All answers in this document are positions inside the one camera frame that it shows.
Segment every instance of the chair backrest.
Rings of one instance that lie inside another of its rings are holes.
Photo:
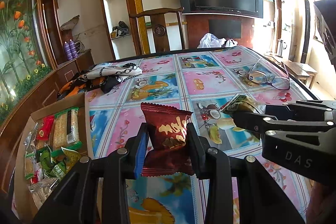
[[[182,12],[183,10],[184,8],[182,7],[178,9],[159,8],[159,9],[146,10],[139,14],[129,14],[129,17],[139,18],[143,16],[149,16],[151,18],[155,51],[156,52],[166,52],[166,51],[170,51],[170,47],[169,47],[169,41],[168,41],[168,35],[167,35],[165,14],[176,13],[178,27],[180,31],[182,49],[184,50],[185,45],[184,45],[184,36],[183,36],[181,14],[180,14],[180,12]]]

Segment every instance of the patterned fabric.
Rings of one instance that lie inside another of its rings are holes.
[[[112,63],[95,65],[92,70],[77,73],[65,84],[58,92],[58,99],[97,88],[103,93],[108,93],[114,86],[141,74],[142,69],[134,63],[121,66],[112,66]]]
[[[236,128],[229,116],[219,112],[221,106],[236,93],[247,94],[265,104],[312,99],[292,80],[290,90],[284,91],[250,82],[246,74],[259,58],[259,55],[248,48],[236,46],[218,51],[134,60],[142,68],[141,76],[124,81],[107,94],[100,90],[87,93],[95,157],[107,156],[123,147],[129,137],[137,134],[141,123],[145,122],[140,109],[141,102],[192,111],[194,114],[190,121],[194,123],[200,136],[206,137],[211,146],[230,156],[244,158],[246,155],[254,155],[305,218],[309,203],[305,178],[264,159],[259,141],[245,130]],[[267,60],[261,60],[258,70],[270,78],[286,77]],[[217,140],[216,143],[209,138],[209,128],[214,124],[220,128],[220,141]],[[179,174],[128,181],[129,207],[144,211],[143,200],[152,198],[172,213],[175,223],[203,223],[209,182]],[[239,223],[238,189],[234,178],[232,185],[234,223]]]

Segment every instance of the wooden stool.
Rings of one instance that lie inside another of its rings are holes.
[[[306,84],[308,78],[312,76],[309,88],[311,89],[313,87],[315,77],[318,72],[314,70],[310,65],[292,62],[289,60],[283,61],[282,63],[287,67],[288,71],[295,76],[295,78],[301,80],[304,84]]]

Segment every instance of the table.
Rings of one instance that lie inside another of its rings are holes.
[[[307,83],[307,80],[312,76],[309,88],[313,87],[317,71],[314,70],[310,65],[305,63],[291,62],[289,60],[284,61],[283,64],[289,69],[289,71],[299,80],[302,80],[304,84]]]
[[[199,135],[206,137],[211,146],[226,151],[230,156],[244,158],[246,155],[254,155],[305,217],[309,203],[308,180],[264,159],[259,141],[245,130],[237,128],[233,120],[219,110],[236,93],[247,94],[265,104],[317,98],[294,78],[291,79],[291,89],[285,91],[250,82],[246,74],[261,56],[248,48],[236,46],[208,50],[179,51],[113,63],[135,63],[143,69],[143,74],[121,83],[107,94],[101,90],[87,93],[95,157],[107,156],[123,147],[129,137],[137,134],[140,124],[145,122],[140,109],[141,102],[189,110],[194,113],[191,121]],[[257,68],[270,78],[286,76],[282,68],[266,59],[261,59]],[[220,128],[220,139],[215,142],[209,138],[209,127],[214,124]],[[238,223],[238,189],[234,178],[232,183],[234,223]],[[172,176],[141,177],[136,181],[127,181],[127,186],[129,207],[141,211],[138,215],[141,223],[154,223],[147,217],[153,214],[151,210],[154,211],[159,203],[169,210],[175,223],[204,222],[208,181],[177,173]],[[151,205],[142,207],[144,200]]]

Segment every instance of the cloth item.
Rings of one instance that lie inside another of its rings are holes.
[[[91,70],[75,74],[58,92],[58,100],[98,88],[108,93],[115,85],[141,74],[142,69],[134,63],[120,67],[110,66],[108,63],[95,65]]]
[[[119,21],[118,26],[112,28],[112,31],[114,30],[117,30],[117,37],[127,35],[129,33],[129,28],[123,21]]]

